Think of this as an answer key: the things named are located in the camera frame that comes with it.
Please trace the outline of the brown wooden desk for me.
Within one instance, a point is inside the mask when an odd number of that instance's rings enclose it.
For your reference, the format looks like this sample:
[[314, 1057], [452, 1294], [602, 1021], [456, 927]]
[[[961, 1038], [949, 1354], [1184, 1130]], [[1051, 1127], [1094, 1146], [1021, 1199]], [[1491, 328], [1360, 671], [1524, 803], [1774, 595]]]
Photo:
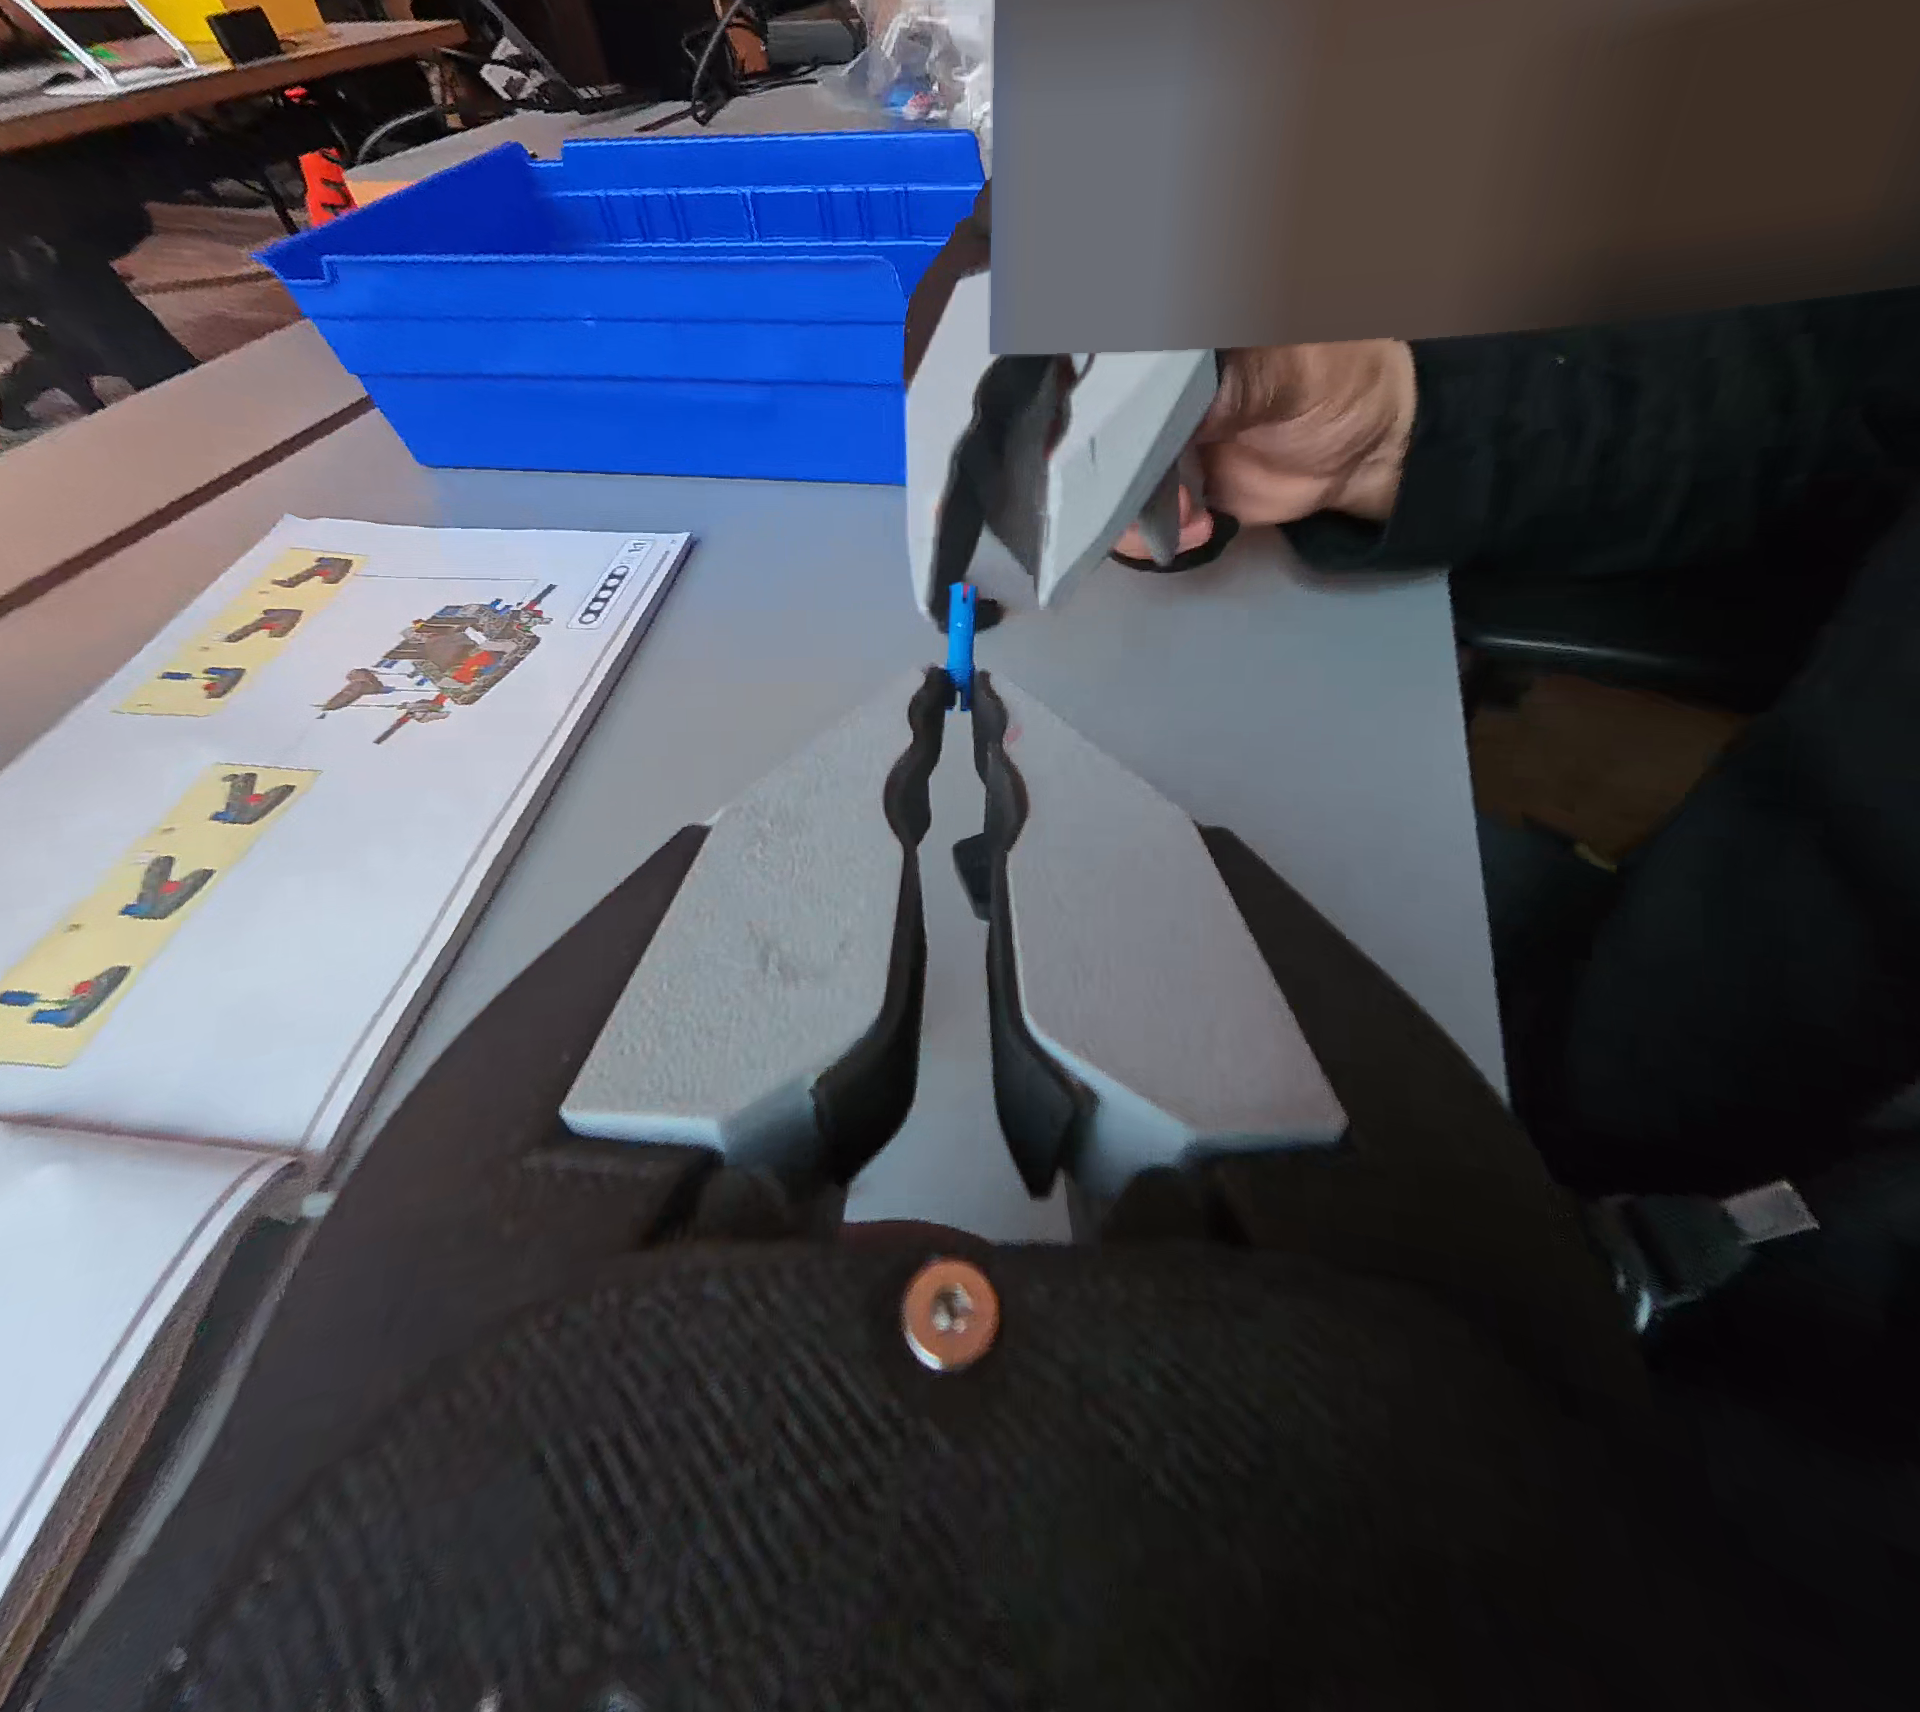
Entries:
[[28, 155], [170, 117], [205, 114], [249, 98], [452, 53], [468, 43], [461, 20], [330, 23], [276, 56], [244, 64], [159, 71], [79, 92], [23, 92], [3, 104], [3, 157]]

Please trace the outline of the lego instruction booklet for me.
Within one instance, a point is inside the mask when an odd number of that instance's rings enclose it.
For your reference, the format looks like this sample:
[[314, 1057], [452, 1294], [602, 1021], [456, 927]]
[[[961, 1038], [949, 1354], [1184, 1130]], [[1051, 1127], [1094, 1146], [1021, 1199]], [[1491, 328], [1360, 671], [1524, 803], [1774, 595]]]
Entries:
[[4, 1669], [691, 542], [284, 519], [4, 766]]

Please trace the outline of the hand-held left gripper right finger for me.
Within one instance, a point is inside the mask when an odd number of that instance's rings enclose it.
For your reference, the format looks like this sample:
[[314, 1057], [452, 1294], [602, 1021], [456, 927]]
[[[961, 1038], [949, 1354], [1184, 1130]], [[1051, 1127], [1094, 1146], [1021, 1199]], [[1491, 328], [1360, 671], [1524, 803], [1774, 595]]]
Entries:
[[1338, 1144], [1349, 1112], [1196, 822], [984, 671], [972, 763], [993, 1092], [1024, 1188], [1116, 1199]]

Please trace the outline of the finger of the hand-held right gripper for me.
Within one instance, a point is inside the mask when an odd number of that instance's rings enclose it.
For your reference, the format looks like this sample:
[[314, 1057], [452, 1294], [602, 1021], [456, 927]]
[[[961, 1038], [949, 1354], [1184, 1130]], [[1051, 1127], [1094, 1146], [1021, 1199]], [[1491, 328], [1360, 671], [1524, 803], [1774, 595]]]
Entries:
[[1042, 437], [1037, 539], [1021, 555], [1037, 605], [1061, 607], [1138, 522], [1192, 446], [1220, 386], [1212, 352], [1098, 352], [1075, 368]]
[[993, 279], [978, 271], [909, 310], [907, 547], [925, 618], [949, 622], [950, 592], [993, 539], [1038, 586], [1053, 458], [1067, 435], [1073, 360], [994, 354]]

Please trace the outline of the person's right forearm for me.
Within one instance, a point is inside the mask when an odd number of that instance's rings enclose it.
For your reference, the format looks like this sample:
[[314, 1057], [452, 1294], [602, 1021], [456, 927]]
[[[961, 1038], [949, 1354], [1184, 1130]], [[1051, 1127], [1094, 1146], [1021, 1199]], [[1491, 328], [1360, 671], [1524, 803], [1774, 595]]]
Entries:
[[1412, 348], [1395, 502], [1284, 522], [1321, 573], [1850, 573], [1916, 501], [1918, 290]]

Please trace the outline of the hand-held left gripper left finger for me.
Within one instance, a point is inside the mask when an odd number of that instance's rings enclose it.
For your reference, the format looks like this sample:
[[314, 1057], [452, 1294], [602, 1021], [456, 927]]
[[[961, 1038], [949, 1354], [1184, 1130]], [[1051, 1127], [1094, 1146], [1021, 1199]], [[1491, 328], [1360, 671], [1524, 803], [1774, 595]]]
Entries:
[[738, 795], [560, 1104], [588, 1140], [844, 1188], [918, 1089], [921, 846], [952, 704], [909, 674]]

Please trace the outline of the clear plastic bag of parts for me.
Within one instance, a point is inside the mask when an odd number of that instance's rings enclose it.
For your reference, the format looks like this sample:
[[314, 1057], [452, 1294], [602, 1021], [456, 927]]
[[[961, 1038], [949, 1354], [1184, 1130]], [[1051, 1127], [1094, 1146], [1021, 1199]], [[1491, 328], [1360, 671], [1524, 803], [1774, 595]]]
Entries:
[[997, 0], [853, 0], [867, 44], [837, 76], [856, 109], [970, 130], [994, 152]]

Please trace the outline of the black office chair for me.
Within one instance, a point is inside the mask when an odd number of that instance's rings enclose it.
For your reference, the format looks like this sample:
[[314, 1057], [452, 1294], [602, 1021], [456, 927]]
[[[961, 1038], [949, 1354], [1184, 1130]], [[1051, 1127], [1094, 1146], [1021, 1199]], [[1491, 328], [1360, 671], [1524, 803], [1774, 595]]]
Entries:
[[1608, 692], [1753, 716], [1792, 682], [1798, 662], [1778, 652], [1657, 650], [1621, 640], [1556, 640], [1465, 628], [1454, 639], [1466, 710], [1516, 709], [1551, 679]]

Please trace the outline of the clear acrylic sign holder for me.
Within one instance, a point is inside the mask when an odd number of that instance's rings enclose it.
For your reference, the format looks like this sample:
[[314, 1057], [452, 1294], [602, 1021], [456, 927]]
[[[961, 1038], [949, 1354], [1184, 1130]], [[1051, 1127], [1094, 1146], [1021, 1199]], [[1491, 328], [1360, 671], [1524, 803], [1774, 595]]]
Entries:
[[197, 53], [142, 0], [3, 0], [4, 17], [61, 62], [51, 91], [123, 96], [205, 73]]

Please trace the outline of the blue plastic bin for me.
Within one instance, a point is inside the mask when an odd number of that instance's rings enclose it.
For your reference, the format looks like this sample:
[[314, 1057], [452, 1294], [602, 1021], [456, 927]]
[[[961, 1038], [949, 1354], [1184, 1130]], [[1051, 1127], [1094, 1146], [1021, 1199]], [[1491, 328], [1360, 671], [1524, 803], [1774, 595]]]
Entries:
[[518, 142], [267, 249], [440, 470], [892, 486], [968, 130]]

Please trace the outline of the person's right hand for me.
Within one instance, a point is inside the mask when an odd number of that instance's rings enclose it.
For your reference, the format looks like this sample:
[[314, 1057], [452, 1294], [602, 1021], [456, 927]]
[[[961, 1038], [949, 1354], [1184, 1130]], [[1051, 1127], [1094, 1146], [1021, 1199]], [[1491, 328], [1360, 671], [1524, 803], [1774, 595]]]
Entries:
[[1416, 360], [1402, 339], [1223, 352], [1191, 449], [1198, 480], [1180, 489], [1179, 550], [1204, 547], [1223, 519], [1253, 528], [1321, 514], [1387, 522], [1416, 410]]

